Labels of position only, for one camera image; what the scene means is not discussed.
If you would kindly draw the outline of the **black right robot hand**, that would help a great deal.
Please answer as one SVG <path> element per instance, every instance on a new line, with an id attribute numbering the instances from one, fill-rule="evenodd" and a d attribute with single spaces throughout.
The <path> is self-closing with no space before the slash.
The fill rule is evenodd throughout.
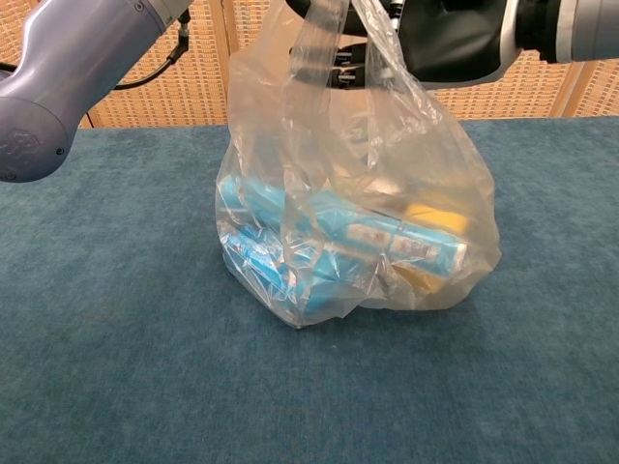
<path id="1" fill-rule="evenodd" d="M 395 33 L 404 67 L 429 90 L 468 87 L 500 78 L 520 53 L 519 1 L 374 1 Z M 336 52 L 328 87 L 369 87 L 368 19 L 349 1 L 342 33 L 364 38 Z"/>

